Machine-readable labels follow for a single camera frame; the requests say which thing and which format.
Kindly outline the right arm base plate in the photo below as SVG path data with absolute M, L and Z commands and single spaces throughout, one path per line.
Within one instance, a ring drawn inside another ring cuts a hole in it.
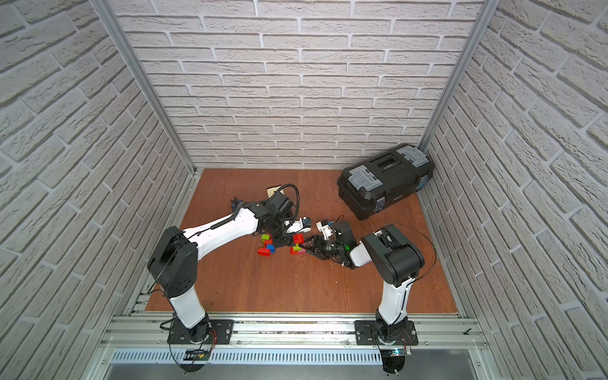
M 357 345 L 419 345 L 414 322 L 405 318 L 394 325 L 383 320 L 357 320 L 354 322 Z

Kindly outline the red curved lego brick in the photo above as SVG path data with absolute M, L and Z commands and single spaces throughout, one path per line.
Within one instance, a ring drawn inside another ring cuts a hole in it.
M 260 248 L 257 251 L 257 254 L 263 257 L 270 257 L 271 256 L 271 250 L 270 249 L 266 249 L 266 248 Z
M 304 253 L 307 253 L 305 250 L 294 250 L 295 247 L 291 247 L 290 249 L 290 254 L 291 255 L 302 255 Z

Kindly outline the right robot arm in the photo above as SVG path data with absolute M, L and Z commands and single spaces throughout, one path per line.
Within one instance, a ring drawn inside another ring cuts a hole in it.
M 405 329 L 407 302 L 412 285 L 425 266 L 424 255 L 394 224 L 387 224 L 357 240 L 350 223 L 317 224 L 319 234 L 303 240 L 310 255 L 333 261 L 347 269 L 372 263 L 383 279 L 383 296 L 376 311 L 377 337 L 393 340 Z

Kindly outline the aluminium rail frame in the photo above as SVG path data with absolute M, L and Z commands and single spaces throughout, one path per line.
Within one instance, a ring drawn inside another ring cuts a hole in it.
M 381 338 L 370 313 L 211 313 L 216 336 L 192 344 L 169 332 L 172 314 L 137 306 L 111 319 L 86 379 L 103 379 L 118 364 L 381 366 L 405 358 L 421 367 L 431 351 L 462 354 L 475 378 L 495 379 L 478 322 L 450 314 L 412 314 L 395 337 Z

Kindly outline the black plastic toolbox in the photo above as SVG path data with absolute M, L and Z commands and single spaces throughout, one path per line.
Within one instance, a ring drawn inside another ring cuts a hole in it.
M 435 163 L 409 144 L 401 144 L 344 169 L 338 195 L 359 220 L 421 190 L 433 178 Z

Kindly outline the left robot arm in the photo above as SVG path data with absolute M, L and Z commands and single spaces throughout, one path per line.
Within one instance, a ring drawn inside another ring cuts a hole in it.
M 292 201 L 278 189 L 266 200 L 233 199 L 232 213 L 202 226 L 164 230 L 147 262 L 147 270 L 174 309 L 177 325 L 193 343 L 202 342 L 210 329 L 209 316 L 196 293 L 198 262 L 238 238 L 268 234 L 275 247 L 290 245 L 301 229 L 300 197 Z

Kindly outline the blue handled pliers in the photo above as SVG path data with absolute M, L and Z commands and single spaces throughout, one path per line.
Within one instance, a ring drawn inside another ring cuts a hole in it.
M 232 212 L 237 211 L 239 207 L 241 207 L 245 202 L 241 199 L 234 198 L 231 200 L 231 209 Z

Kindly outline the red round lego piece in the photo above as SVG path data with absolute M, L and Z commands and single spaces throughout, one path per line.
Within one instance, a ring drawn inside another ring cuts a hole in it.
M 293 237 L 293 242 L 294 242 L 294 244 L 296 244 L 296 245 L 301 245 L 301 244 L 303 244 L 303 243 L 304 243 L 304 237 L 303 237 L 303 235 L 302 235 L 302 234 L 296 234 L 296 235 Z

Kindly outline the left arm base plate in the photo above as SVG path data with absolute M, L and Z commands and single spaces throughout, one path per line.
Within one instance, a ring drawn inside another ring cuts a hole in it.
M 228 345 L 234 328 L 234 320 L 212 319 L 203 320 L 197 326 L 186 329 L 183 323 L 175 318 L 169 328 L 167 343 L 170 345 L 197 344 Z

